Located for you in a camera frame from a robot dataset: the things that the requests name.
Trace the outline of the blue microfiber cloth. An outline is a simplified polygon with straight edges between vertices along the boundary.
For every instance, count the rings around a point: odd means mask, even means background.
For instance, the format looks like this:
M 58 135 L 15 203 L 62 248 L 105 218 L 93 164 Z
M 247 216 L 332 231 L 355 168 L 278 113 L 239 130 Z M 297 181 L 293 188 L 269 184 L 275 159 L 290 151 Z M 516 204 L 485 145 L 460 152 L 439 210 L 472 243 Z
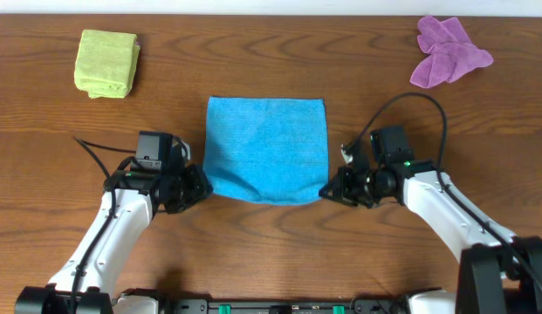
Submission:
M 211 97 L 202 165 L 216 195 L 278 206 L 318 201 L 329 177 L 323 99 Z

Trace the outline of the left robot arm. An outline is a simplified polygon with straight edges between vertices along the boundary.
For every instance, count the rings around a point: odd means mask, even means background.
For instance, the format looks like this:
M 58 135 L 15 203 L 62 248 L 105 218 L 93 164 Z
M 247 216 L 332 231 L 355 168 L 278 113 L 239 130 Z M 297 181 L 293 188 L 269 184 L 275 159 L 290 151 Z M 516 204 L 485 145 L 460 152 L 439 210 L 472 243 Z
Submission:
M 169 172 L 119 168 L 105 182 L 99 212 L 63 268 L 44 287 L 25 287 L 15 313 L 170 313 L 170 301 L 153 290 L 115 298 L 119 275 L 136 241 L 159 208 L 177 214 L 206 199 L 212 187 L 202 167 Z

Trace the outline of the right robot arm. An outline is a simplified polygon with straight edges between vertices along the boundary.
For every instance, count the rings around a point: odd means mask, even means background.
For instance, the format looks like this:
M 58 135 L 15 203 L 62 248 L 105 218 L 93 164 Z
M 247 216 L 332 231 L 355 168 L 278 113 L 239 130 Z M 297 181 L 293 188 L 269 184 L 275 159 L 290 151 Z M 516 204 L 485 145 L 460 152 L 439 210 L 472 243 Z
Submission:
M 408 297 L 409 313 L 542 313 L 542 240 L 519 237 L 482 212 L 431 161 L 340 167 L 319 191 L 373 208 L 393 197 L 421 217 L 459 263 L 457 290 Z

